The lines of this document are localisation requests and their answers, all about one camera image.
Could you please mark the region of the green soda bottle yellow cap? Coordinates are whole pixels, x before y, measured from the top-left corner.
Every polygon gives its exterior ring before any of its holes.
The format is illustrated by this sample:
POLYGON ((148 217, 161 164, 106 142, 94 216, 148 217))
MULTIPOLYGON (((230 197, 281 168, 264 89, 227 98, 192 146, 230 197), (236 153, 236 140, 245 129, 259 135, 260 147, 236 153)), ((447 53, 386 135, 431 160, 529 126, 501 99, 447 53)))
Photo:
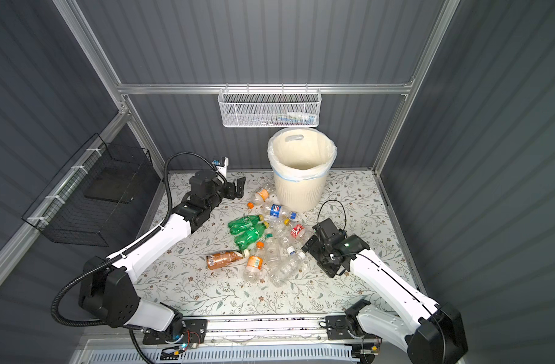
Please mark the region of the green soda bottle yellow cap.
POLYGON ((234 237, 234 242, 238 250, 243 251, 248 248, 249 245, 255 243, 261 238, 263 233, 267 228, 270 227, 267 221, 260 222, 252 227, 249 227, 243 233, 236 235, 234 237))

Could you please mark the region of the large clear bottle white cap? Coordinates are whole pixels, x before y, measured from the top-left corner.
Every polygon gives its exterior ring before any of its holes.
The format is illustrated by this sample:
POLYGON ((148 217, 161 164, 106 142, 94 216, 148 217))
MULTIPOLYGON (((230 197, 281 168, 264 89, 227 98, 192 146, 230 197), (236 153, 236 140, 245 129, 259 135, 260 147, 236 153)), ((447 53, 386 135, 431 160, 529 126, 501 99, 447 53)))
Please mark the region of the large clear bottle white cap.
POLYGON ((288 256, 279 267, 270 274, 270 282, 276 286, 280 287, 284 285, 290 278, 294 277, 298 271, 302 268, 304 260, 306 259, 306 253, 298 252, 294 255, 288 256))

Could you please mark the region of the clear bottle red label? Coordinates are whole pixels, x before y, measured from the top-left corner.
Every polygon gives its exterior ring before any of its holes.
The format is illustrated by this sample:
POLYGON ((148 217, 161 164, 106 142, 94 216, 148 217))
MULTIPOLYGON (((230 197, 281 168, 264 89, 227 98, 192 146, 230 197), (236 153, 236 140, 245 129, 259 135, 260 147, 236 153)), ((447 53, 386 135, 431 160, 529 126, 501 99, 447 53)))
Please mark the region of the clear bottle red label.
POLYGON ((290 245, 300 244, 305 237, 306 227, 298 221, 283 220, 284 241, 290 245))

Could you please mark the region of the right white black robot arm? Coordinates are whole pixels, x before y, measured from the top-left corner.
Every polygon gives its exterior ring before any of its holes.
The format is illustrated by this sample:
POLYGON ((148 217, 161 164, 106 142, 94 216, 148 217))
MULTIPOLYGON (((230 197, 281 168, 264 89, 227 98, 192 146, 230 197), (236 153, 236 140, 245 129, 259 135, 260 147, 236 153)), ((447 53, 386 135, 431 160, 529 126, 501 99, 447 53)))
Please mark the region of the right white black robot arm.
POLYGON ((302 250, 330 278, 351 273, 377 291, 393 314, 361 299, 344 315, 326 318, 331 340, 378 337, 403 350, 413 363, 457 363, 469 347, 460 312, 410 286, 357 235, 348 236, 332 220, 321 221, 302 250))

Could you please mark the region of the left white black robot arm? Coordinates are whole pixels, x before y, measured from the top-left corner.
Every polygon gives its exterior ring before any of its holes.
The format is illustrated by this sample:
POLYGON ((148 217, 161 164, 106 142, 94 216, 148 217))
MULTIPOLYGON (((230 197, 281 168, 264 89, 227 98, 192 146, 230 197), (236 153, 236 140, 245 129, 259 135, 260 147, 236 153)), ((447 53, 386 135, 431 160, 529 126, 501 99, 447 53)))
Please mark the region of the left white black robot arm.
POLYGON ((190 191, 176 206, 170 206, 166 222, 143 237, 146 242, 131 253, 125 249, 109 256, 118 261, 83 279, 79 305, 102 325, 112 328, 150 329, 165 340, 178 342, 184 337, 183 316, 164 303, 144 300, 134 284, 141 274, 176 243, 189 237, 206 221, 222 200, 241 199, 246 179, 224 183, 212 170, 198 171, 190 178, 190 191))

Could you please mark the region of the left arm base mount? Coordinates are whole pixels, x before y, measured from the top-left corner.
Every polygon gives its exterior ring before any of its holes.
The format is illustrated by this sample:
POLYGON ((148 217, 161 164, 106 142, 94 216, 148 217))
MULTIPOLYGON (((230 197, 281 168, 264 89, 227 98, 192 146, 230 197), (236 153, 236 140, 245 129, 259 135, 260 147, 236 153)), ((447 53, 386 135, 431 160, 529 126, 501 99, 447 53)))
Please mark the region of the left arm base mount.
POLYGON ((144 345, 202 344, 206 337, 208 323, 205 319, 176 320, 163 332, 148 330, 142 343, 144 345))

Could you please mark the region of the clear bottle orange label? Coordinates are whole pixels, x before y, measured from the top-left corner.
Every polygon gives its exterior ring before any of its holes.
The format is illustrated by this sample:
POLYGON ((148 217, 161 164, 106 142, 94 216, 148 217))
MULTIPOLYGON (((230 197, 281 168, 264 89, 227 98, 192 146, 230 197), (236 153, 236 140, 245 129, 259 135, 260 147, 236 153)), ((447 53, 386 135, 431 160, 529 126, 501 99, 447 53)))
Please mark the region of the clear bottle orange label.
POLYGON ((262 268, 265 262, 265 243, 259 241, 254 246, 245 250, 244 253, 247 256, 244 280, 247 282, 255 282, 262 274, 262 268))

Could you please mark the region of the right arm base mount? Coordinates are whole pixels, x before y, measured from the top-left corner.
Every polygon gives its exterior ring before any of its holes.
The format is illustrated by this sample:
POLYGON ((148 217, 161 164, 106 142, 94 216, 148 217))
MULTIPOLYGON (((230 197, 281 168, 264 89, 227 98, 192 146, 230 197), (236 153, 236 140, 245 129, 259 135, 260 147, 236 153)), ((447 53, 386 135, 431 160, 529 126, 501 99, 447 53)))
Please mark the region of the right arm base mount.
POLYGON ((372 340, 381 341, 376 335, 368 334, 359 327, 356 320, 347 318, 346 315, 327 315, 319 323, 322 329, 327 332, 327 337, 331 341, 340 340, 372 340))

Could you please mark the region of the clear bottle green cap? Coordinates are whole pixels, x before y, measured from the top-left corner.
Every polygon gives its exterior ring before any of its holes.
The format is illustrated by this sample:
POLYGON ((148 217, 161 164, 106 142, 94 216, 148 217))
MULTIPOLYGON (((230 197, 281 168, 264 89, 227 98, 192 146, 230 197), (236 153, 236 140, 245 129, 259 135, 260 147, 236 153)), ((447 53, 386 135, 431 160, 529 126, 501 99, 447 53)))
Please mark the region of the clear bottle green cap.
POLYGON ((266 252, 266 269, 267 271, 273 271, 279 267, 282 261, 281 247, 279 242, 275 239, 273 233, 267 233, 265 235, 264 243, 266 252))

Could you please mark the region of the brown coffee drink bottle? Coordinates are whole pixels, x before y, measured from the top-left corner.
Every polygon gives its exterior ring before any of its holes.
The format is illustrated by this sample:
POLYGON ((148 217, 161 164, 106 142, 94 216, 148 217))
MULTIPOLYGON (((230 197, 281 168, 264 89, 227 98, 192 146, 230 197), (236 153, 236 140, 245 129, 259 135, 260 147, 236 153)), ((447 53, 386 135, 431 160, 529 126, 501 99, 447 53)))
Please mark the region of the brown coffee drink bottle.
POLYGON ((249 257, 249 251, 224 251, 206 256, 206 266, 209 270, 226 267, 233 262, 249 257))

